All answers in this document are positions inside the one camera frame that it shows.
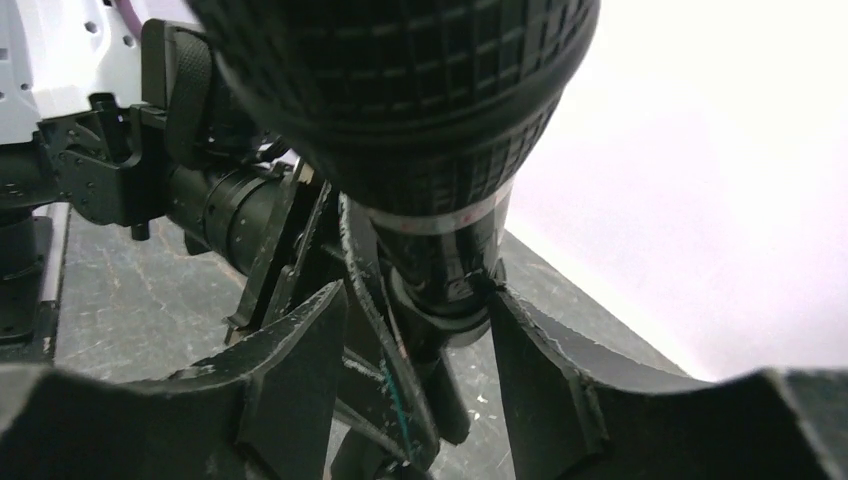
rubber grip texture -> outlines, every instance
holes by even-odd
[[[245,108],[351,198],[458,210],[511,178],[598,0],[189,0]]]

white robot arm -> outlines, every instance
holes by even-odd
[[[120,107],[141,100],[140,27],[128,0],[7,0],[4,6],[0,145],[32,141],[41,120],[90,110],[93,93],[111,93]]]

black strap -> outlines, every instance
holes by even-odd
[[[195,170],[205,163],[195,154],[194,146],[212,84],[212,52],[203,39],[191,32],[175,33],[174,41],[177,72],[168,104],[165,149],[174,161]]]

concrete floor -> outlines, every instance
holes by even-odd
[[[151,240],[74,216],[68,240],[58,365],[110,382],[163,377],[219,351],[244,278],[213,254],[189,257],[178,228],[151,226]],[[512,286],[568,327],[628,357],[680,372],[511,235],[503,247]],[[513,479],[490,336],[450,353],[475,419],[471,437],[445,446],[440,480]],[[328,457],[344,434],[334,425]]]

white wall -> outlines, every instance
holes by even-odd
[[[848,2],[606,0],[508,227],[691,374],[848,365]]]

